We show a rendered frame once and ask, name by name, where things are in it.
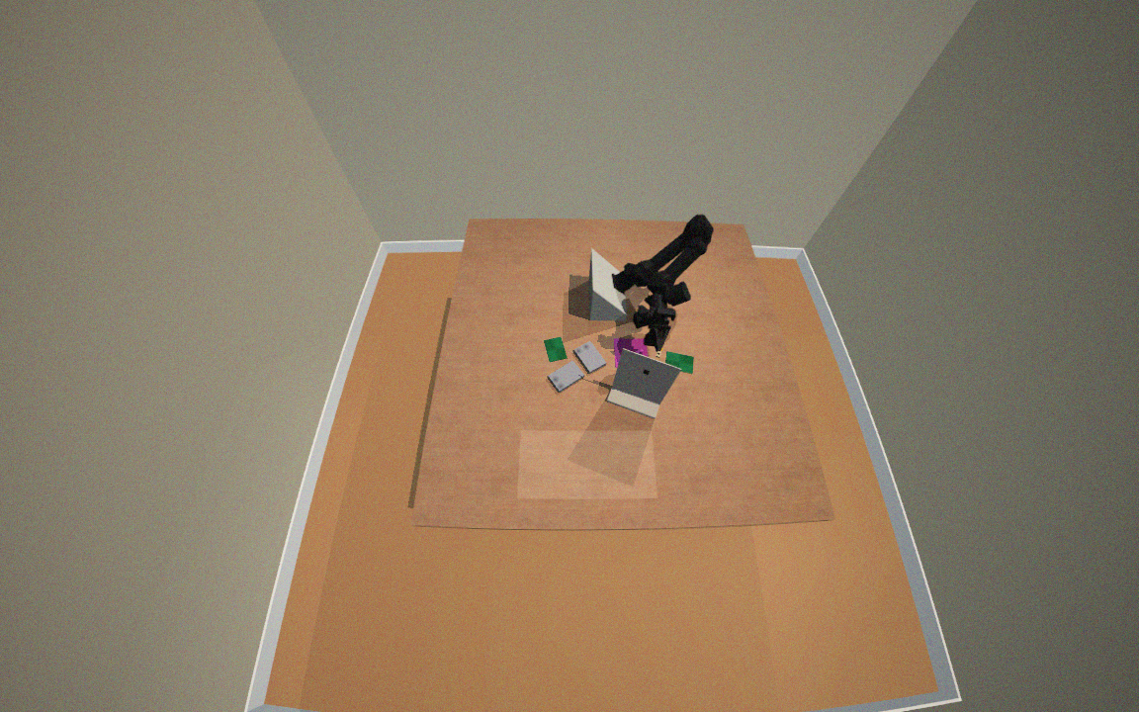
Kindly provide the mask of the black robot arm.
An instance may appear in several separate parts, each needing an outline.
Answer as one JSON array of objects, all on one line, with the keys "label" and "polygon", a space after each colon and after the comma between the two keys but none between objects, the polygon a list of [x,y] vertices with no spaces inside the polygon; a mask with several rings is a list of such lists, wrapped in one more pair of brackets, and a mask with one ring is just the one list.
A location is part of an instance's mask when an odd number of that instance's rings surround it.
[{"label": "black robot arm", "polygon": [[[618,275],[613,275],[614,288],[623,294],[630,287],[634,287],[634,285],[637,288],[647,287],[653,294],[645,298],[645,302],[650,304],[649,310],[644,304],[638,305],[638,311],[634,312],[633,319],[636,328],[650,325],[653,318],[652,306],[658,306],[658,304],[661,306],[667,306],[667,304],[677,306],[677,304],[691,301],[687,284],[681,281],[674,285],[674,281],[677,281],[677,278],[681,278],[681,275],[691,265],[693,261],[699,260],[699,256],[708,251],[708,243],[713,238],[713,226],[710,226],[708,218],[704,215],[693,216],[693,220],[686,223],[685,232],[679,235],[675,240],[671,240],[665,248],[659,249],[659,253],[653,256],[652,260],[642,260],[639,263],[628,262],[623,271],[618,272]],[[667,265],[667,262],[673,260],[673,257],[677,257],[677,260]],[[667,269],[659,270],[663,265],[667,265]]]}]

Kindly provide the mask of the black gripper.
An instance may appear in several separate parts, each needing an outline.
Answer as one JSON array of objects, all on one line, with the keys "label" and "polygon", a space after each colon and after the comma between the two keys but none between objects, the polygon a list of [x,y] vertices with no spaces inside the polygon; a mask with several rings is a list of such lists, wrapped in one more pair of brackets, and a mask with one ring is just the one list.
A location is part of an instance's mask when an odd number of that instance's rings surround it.
[{"label": "black gripper", "polygon": [[648,346],[654,346],[656,352],[659,352],[661,347],[664,345],[665,339],[667,339],[667,333],[670,332],[670,320],[677,319],[675,310],[667,310],[667,306],[652,306],[653,318],[648,328],[650,332],[646,333],[645,344]]}]

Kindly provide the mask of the magenta square zone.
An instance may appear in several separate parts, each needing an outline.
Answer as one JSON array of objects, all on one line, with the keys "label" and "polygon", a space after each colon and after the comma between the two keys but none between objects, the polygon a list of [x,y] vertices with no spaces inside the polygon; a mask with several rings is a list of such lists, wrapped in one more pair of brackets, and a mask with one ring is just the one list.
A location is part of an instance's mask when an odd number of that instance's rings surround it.
[{"label": "magenta square zone", "polygon": [[648,355],[648,344],[645,344],[645,339],[639,338],[614,338],[614,350],[615,350],[615,365],[618,368],[618,361],[621,357],[621,350],[630,350],[636,353],[642,353],[642,355]]}]

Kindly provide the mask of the green flat rectangular tile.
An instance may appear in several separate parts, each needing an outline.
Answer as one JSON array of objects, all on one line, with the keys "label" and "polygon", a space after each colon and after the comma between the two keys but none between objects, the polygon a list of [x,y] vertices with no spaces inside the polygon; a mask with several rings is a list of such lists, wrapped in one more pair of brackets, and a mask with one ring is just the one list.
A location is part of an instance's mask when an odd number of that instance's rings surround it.
[{"label": "green flat rectangular tile", "polygon": [[550,357],[550,362],[567,359],[567,353],[562,337],[544,341],[544,346],[548,357]]}]

